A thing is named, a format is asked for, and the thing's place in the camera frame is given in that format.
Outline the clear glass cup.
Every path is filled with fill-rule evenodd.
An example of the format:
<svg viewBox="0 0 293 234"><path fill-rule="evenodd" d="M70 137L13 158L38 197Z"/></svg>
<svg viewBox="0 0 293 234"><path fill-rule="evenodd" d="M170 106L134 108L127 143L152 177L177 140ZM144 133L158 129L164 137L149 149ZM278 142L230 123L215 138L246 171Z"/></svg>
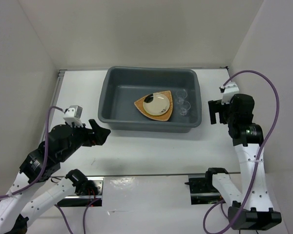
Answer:
<svg viewBox="0 0 293 234"><path fill-rule="evenodd" d="M179 113L180 113L180 115L187 116L188 113L189 113L190 108L191 108L191 104L188 101L184 101L179 106Z"/></svg>
<svg viewBox="0 0 293 234"><path fill-rule="evenodd" d="M185 89L176 92L176 103L182 105L185 102L188 94Z"/></svg>

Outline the woven bamboo fan plate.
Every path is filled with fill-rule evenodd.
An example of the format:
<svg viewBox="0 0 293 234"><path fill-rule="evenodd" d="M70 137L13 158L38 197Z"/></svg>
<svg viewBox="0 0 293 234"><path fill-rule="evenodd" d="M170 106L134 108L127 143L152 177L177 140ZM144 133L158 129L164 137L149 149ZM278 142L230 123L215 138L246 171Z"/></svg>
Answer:
<svg viewBox="0 0 293 234"><path fill-rule="evenodd" d="M170 108L169 110L161 115L161 116L150 116L148 114L146 114L144 112L144 109L143 109L143 101L145 99L145 97L147 96L144 96L140 99L138 99L137 101L134 102L134 105L135 107L137 108L137 110L142 114L144 115L145 117L151 119L151 120L156 120L156 121L168 121L172 115L172 111L173 111L173 98L172 98L172 95L171 95L171 91L161 91L161 92L157 92L157 93L161 93L161 94L164 94L168 97L169 101L170 101Z"/></svg>

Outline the cream floral round plate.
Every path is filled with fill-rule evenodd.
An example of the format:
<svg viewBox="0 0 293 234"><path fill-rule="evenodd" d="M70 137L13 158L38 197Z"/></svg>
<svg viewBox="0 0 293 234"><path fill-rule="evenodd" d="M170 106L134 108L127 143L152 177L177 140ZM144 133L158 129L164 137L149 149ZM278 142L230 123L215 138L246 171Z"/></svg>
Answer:
<svg viewBox="0 0 293 234"><path fill-rule="evenodd" d="M170 108L168 97L161 93L152 93L145 97L143 109L152 116L161 116Z"/></svg>

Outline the green round plate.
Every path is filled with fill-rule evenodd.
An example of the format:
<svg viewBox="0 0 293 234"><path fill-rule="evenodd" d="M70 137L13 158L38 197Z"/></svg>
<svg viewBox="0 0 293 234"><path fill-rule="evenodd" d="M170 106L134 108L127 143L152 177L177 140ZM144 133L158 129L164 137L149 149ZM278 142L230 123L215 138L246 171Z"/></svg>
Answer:
<svg viewBox="0 0 293 234"><path fill-rule="evenodd" d="M146 108L143 108L144 109L144 112L150 116L159 116L160 113L157 112L157 111L154 111L154 110L149 110L149 109L146 109Z"/></svg>

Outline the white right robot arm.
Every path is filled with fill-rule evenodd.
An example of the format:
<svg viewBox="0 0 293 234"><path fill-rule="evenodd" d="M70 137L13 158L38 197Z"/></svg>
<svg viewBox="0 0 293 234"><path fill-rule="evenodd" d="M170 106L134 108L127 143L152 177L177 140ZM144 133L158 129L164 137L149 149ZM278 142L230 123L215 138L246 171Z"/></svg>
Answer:
<svg viewBox="0 0 293 234"><path fill-rule="evenodd" d="M217 205L228 205L228 229L266 231L282 221L281 213L275 211L271 202L264 171L264 144L260 125L253 122L253 97L235 94L227 101L210 100L209 116L211 124L226 124L229 136L237 154L242 190L238 190L229 173L224 168L208 168L204 186L210 191L217 191L222 200Z"/></svg>

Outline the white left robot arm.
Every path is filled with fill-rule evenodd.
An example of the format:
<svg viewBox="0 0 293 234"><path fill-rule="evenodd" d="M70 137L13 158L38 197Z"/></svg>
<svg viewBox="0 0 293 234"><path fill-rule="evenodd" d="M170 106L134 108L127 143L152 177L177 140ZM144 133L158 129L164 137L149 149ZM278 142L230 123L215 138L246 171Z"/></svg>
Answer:
<svg viewBox="0 0 293 234"><path fill-rule="evenodd" d="M37 149L28 154L6 195L0 196L0 234L24 234L45 211L69 195L98 195L95 183L80 170L69 171L54 187L37 198L36 191L81 147L102 146L111 131L89 120L52 128Z"/></svg>

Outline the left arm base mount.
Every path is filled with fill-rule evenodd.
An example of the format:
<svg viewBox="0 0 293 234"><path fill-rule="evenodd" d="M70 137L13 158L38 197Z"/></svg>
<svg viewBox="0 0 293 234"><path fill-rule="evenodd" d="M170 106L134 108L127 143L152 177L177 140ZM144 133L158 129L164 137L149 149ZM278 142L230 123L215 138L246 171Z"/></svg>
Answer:
<svg viewBox="0 0 293 234"><path fill-rule="evenodd" d="M69 195L59 201L57 205L59 207L86 207L92 201L91 207L101 207L103 199L103 185L104 177L102 176L89 176L88 180L90 185L82 192L77 192Z"/></svg>

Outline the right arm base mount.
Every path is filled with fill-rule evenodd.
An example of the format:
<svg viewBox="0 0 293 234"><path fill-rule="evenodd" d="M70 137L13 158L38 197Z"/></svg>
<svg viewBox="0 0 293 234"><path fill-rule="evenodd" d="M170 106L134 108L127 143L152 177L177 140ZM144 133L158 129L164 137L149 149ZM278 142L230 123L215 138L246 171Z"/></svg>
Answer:
<svg viewBox="0 0 293 234"><path fill-rule="evenodd" d="M189 188L191 205L215 204L223 199L203 174L189 175L185 185Z"/></svg>

